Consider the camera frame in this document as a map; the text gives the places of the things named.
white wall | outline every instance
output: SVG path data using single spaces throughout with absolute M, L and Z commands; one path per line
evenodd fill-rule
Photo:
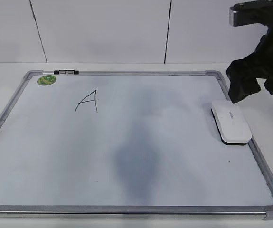
M 229 7 L 239 2 L 172 0 L 166 62 L 226 63 L 252 53 L 267 27 L 229 25 Z
M 48 62 L 163 63 L 170 0 L 32 0 Z
M 163 63 L 170 0 L 31 0 L 51 63 Z M 242 0 L 172 0 L 166 63 L 231 62 L 267 28 L 231 27 Z M 45 62 L 29 0 L 0 0 L 0 62 Z
M 0 62 L 45 62 L 28 0 L 0 0 Z

whiteboard surface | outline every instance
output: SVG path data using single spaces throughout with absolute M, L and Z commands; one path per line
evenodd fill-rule
M 0 205 L 273 204 L 248 145 L 221 143 L 214 77 L 39 77 L 0 130 Z

white eraser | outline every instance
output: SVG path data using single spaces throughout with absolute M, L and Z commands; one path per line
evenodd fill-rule
M 213 101 L 211 110 L 223 143 L 245 145 L 252 134 L 240 107 L 231 101 Z

white table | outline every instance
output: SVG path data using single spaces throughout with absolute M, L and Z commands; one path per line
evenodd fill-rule
M 0 63 L 0 113 L 29 70 L 75 69 L 81 71 L 203 71 L 224 76 L 229 64 L 37 64 Z M 273 172 L 273 96 L 262 91 L 239 103 L 253 135 Z M 194 219 L 20 219 L 0 218 L 0 227 L 273 227 L 273 221 Z

round sticker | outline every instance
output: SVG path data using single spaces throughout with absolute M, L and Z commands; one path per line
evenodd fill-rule
M 56 82 L 56 77 L 54 75 L 45 75 L 37 80 L 37 83 L 41 86 L 48 86 Z

